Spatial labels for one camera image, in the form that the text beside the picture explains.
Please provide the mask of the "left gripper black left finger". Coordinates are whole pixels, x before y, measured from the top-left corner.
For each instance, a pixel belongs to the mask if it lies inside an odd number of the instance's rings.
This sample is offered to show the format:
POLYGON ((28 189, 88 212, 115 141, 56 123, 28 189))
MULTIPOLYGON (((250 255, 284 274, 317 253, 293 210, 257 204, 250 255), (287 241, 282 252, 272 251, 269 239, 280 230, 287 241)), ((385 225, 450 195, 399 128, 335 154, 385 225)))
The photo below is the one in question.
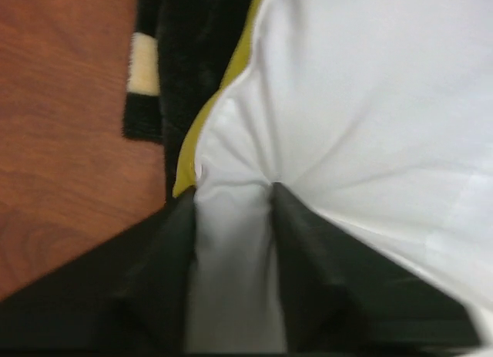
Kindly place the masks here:
POLYGON ((184 350, 195 190, 1 303, 4 352, 184 350))

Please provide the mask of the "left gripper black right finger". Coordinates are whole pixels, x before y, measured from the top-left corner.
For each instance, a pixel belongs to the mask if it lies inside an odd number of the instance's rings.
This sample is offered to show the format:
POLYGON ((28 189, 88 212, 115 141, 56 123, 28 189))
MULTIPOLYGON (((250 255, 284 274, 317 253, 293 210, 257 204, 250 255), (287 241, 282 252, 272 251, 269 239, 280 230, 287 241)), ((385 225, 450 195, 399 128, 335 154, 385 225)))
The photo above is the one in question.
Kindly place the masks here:
POLYGON ((291 352, 449 353, 481 344, 465 307, 310 210, 271 191, 291 352))

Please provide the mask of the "white pillow with yellow edge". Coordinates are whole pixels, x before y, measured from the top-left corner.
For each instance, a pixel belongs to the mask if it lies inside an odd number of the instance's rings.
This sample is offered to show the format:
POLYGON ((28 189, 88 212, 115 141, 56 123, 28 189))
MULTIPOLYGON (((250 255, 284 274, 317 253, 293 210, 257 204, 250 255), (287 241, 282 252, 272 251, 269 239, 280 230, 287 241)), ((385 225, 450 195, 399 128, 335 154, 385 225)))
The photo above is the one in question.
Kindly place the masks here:
POLYGON ((271 191, 463 305, 492 354, 492 0, 253 0, 179 157, 190 352, 290 352, 271 191))

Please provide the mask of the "black floral plush pillowcase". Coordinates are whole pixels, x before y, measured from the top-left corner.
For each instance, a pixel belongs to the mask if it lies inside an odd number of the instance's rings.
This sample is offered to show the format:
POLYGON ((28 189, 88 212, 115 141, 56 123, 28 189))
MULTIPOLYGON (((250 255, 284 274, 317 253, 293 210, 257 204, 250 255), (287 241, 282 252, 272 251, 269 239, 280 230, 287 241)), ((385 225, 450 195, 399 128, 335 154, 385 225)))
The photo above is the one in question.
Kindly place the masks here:
POLYGON ((122 134, 163 146, 166 200, 196 115, 219 89, 252 0, 137 0, 122 134))

